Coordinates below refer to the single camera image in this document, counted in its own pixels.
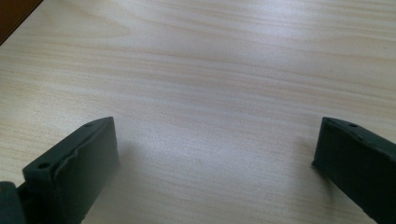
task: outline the black object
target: black object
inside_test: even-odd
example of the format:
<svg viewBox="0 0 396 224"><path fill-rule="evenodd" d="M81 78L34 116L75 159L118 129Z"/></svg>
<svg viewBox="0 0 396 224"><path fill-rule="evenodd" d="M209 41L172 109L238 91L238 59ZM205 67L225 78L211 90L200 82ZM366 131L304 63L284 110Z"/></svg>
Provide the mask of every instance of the black object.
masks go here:
<svg viewBox="0 0 396 224"><path fill-rule="evenodd" d="M87 123L23 168L18 189L0 182L0 223L78 224L119 166L113 118Z"/></svg>
<svg viewBox="0 0 396 224"><path fill-rule="evenodd" d="M340 119L323 118L312 163L377 223L396 223L396 145Z"/></svg>

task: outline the screw hole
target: screw hole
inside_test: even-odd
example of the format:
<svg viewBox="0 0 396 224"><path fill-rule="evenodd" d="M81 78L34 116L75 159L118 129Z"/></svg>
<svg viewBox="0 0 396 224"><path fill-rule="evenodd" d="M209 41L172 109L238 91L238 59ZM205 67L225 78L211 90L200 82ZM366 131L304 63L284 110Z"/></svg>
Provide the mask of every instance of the screw hole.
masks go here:
<svg viewBox="0 0 396 224"><path fill-rule="evenodd" d="M45 169L45 168L47 168L49 166L50 166L49 163L43 162L43 163L39 164L37 167L38 167L38 169Z"/></svg>

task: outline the table surface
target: table surface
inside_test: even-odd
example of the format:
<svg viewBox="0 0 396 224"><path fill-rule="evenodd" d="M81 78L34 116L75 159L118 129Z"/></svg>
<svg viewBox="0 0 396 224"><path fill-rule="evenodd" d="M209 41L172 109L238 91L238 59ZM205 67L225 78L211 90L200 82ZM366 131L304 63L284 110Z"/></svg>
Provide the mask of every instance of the table surface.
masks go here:
<svg viewBox="0 0 396 224"><path fill-rule="evenodd" d="M84 224L374 223L310 165L322 117L396 140L393 0L45 0L0 47L0 179L113 116Z"/></svg>

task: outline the black plastic piece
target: black plastic piece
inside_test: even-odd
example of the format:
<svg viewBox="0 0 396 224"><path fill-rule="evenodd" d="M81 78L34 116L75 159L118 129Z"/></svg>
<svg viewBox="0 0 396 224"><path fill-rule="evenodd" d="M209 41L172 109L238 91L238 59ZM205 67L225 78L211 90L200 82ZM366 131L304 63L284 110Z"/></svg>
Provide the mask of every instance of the black plastic piece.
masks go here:
<svg viewBox="0 0 396 224"><path fill-rule="evenodd" d="M119 166L113 118L87 123L23 169L17 196L0 182L0 223L78 224Z"/></svg>
<svg viewBox="0 0 396 224"><path fill-rule="evenodd" d="M396 145L340 119L323 118L313 166L377 223L396 223Z"/></svg>

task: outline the wood grain pattern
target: wood grain pattern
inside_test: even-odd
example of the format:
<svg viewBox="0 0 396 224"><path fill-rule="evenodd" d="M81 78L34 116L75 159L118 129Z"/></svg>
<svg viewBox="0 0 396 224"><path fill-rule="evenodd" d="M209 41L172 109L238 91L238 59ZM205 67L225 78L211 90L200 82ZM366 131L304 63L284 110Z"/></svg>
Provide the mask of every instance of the wood grain pattern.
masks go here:
<svg viewBox="0 0 396 224"><path fill-rule="evenodd" d="M374 223L310 166L321 118L396 141L394 1L44 1L0 47L0 179L114 116L83 223Z"/></svg>

